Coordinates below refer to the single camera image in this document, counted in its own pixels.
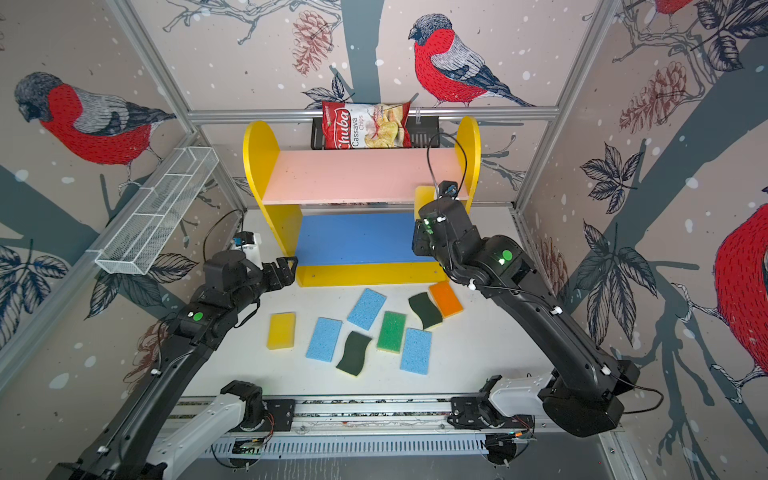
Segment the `yellow sponge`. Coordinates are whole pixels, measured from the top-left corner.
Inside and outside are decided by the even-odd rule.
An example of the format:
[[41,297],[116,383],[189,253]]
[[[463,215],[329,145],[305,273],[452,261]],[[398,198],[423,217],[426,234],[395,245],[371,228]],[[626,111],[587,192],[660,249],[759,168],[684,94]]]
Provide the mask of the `yellow sponge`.
[[422,207],[431,203],[437,198],[436,190],[433,186],[421,185],[415,189],[414,194],[414,219],[419,220],[421,218],[420,210]]
[[296,314],[294,312],[273,314],[266,347],[268,350],[292,349],[295,342]]

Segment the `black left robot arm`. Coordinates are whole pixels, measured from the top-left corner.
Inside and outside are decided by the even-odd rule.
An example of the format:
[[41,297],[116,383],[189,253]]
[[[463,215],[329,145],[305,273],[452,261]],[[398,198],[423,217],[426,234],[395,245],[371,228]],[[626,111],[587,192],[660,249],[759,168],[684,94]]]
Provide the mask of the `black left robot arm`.
[[150,372],[97,439],[74,462],[57,464],[50,479],[160,479],[163,465],[149,462],[168,415],[239,314],[261,296],[292,285],[298,259],[279,257],[256,265],[240,250],[215,254],[204,264],[205,283],[167,326],[168,336]]

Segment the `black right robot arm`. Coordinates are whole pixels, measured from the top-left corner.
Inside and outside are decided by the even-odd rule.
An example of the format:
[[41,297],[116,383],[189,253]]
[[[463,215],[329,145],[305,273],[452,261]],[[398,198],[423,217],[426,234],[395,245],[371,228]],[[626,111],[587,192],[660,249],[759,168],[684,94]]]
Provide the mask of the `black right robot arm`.
[[580,437],[615,429],[620,395],[635,388],[638,368],[604,351],[557,304],[534,260],[512,238],[483,237],[461,202],[441,197],[422,206],[412,241],[455,283],[480,292],[523,328],[553,365],[537,397],[545,414]]

